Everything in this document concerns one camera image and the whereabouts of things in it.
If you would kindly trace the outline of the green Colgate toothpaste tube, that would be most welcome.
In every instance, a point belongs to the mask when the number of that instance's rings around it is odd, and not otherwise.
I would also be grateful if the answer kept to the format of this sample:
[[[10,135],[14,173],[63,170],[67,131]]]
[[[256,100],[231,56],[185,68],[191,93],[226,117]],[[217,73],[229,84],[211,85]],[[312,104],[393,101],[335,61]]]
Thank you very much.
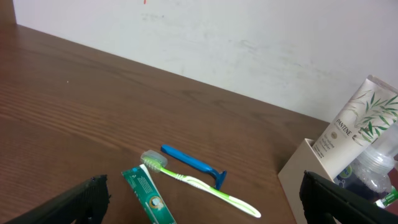
[[[177,223],[155,186],[148,168],[144,164],[122,171],[121,173],[133,189],[134,194],[145,210],[151,223]]]

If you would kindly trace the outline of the white Pantene tube gold cap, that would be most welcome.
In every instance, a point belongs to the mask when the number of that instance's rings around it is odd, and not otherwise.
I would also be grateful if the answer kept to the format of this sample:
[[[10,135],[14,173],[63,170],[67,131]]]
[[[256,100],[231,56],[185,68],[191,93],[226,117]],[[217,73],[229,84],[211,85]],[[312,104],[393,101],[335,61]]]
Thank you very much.
[[[397,121],[397,88],[370,75],[312,146],[334,179]]]

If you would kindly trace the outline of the green white soap box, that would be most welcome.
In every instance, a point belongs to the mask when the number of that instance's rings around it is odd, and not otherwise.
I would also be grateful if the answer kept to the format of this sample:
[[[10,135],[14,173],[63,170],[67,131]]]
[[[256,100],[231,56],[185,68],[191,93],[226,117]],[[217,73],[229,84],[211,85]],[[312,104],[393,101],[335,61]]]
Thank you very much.
[[[395,187],[392,187],[392,190],[389,194],[387,194],[384,198],[375,201],[374,204],[380,208],[386,208],[390,204],[395,202],[397,199],[398,199],[398,192]]]

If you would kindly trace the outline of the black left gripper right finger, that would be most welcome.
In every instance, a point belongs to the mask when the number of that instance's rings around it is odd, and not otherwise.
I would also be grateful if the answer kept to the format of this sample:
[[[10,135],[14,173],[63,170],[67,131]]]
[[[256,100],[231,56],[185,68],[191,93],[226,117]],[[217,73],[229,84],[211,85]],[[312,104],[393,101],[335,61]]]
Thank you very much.
[[[397,215],[314,172],[304,172],[299,197],[308,224],[397,224]]]

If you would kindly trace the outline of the clear pump bottle blue liquid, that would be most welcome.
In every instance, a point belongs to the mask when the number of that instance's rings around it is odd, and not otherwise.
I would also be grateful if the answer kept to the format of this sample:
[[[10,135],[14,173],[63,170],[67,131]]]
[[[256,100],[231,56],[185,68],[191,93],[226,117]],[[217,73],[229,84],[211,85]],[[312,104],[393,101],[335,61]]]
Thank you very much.
[[[395,123],[337,175],[334,183],[370,202],[375,202],[392,192],[388,173],[397,164],[396,155]]]

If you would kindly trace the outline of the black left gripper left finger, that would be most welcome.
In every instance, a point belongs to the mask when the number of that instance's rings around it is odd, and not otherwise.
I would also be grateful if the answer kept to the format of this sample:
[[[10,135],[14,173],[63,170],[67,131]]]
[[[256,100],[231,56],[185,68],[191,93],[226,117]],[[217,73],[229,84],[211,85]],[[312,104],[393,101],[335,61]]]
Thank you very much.
[[[107,175],[96,175],[7,223],[101,223],[110,197]]]

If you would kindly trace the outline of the green white toothbrush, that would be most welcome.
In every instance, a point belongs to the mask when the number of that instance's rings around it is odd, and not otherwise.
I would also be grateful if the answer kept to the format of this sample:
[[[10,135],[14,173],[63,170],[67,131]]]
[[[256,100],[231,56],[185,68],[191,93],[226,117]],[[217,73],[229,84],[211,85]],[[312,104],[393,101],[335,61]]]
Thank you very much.
[[[209,194],[212,194],[215,197],[218,197],[218,198],[224,200],[225,202],[231,204],[232,206],[240,209],[241,211],[243,211],[253,217],[261,218],[261,213],[256,208],[254,208],[252,205],[250,205],[236,197],[233,197],[233,196],[230,196],[223,192],[220,192],[219,190],[216,190],[213,187],[210,187],[208,184],[204,183],[203,181],[201,181],[195,177],[192,177],[189,175],[177,174],[170,170],[167,170],[165,168],[166,161],[167,160],[164,156],[161,156],[159,153],[152,151],[152,150],[146,151],[141,155],[141,162],[143,164],[145,164],[147,168],[152,169],[154,172],[161,172],[165,175],[173,177],[176,180],[179,180],[188,185],[191,185],[197,189],[208,192]]]

